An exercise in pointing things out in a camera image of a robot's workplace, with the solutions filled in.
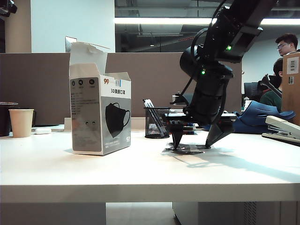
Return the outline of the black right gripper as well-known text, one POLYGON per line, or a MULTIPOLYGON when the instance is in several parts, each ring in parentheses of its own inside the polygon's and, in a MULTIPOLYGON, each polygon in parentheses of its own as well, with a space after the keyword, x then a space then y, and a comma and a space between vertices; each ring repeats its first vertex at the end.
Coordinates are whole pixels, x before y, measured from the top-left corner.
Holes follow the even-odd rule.
POLYGON ((197 123, 210 127, 205 147, 209 149, 214 143, 234 132, 235 116, 222 116, 226 103, 226 91, 207 94, 195 90, 193 94, 176 93, 172 105, 183 105, 182 112, 166 113, 164 120, 172 133, 173 147, 176 150, 182 135, 183 124, 197 123))

